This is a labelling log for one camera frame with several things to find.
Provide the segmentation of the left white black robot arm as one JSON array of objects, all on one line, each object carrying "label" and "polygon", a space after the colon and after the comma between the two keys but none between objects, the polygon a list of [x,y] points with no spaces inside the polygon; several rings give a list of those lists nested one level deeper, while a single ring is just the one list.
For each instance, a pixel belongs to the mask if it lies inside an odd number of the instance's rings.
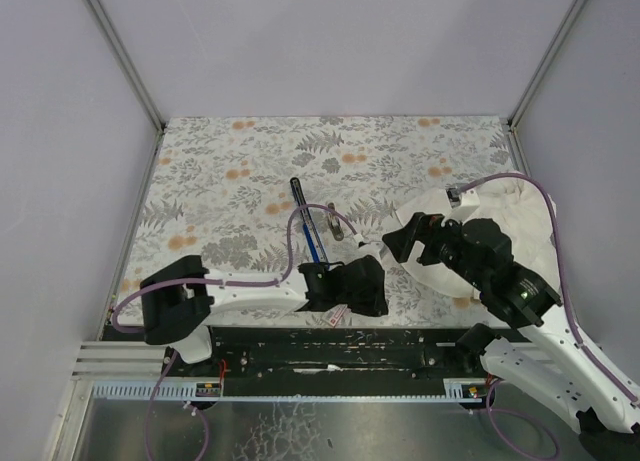
[{"label": "left white black robot arm", "polygon": [[143,339],[169,346],[195,364],[213,353],[207,321],[243,310],[326,312],[346,306],[366,317],[388,314],[385,272],[366,255],[350,263],[303,263],[281,281],[267,273],[209,271],[197,255],[185,256],[143,280]]}]

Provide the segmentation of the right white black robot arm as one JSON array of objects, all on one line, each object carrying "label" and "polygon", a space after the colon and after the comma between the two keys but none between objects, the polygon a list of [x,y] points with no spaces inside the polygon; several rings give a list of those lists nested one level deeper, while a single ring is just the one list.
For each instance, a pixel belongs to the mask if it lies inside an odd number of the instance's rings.
[{"label": "right white black robot arm", "polygon": [[553,411],[596,460],[639,457],[639,386],[615,368],[570,320],[559,294],[537,273],[514,260],[511,240],[491,219],[465,223],[416,213],[384,244],[399,263],[415,243],[417,261],[442,264],[479,291],[480,301],[555,364],[548,369],[506,338],[477,324],[466,336],[483,369]]}]

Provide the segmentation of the red white staple box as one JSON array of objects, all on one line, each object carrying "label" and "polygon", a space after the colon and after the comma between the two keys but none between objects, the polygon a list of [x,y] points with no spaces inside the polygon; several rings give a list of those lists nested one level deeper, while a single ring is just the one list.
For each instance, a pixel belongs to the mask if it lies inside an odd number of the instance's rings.
[{"label": "red white staple box", "polygon": [[326,312],[323,320],[329,326],[336,327],[347,311],[348,307],[346,305],[338,305]]}]

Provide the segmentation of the blue stapler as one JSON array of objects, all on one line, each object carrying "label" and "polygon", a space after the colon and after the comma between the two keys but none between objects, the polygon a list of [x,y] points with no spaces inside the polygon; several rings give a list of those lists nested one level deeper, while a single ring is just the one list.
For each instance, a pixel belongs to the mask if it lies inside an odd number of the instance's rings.
[{"label": "blue stapler", "polygon": [[[306,198],[304,196],[300,180],[297,177],[292,177],[289,184],[296,204],[298,206],[306,205]],[[312,219],[310,210],[308,208],[301,209],[299,214],[303,223],[303,232],[306,237],[312,260],[316,263],[328,263],[329,260],[326,251],[316,225]]]}]

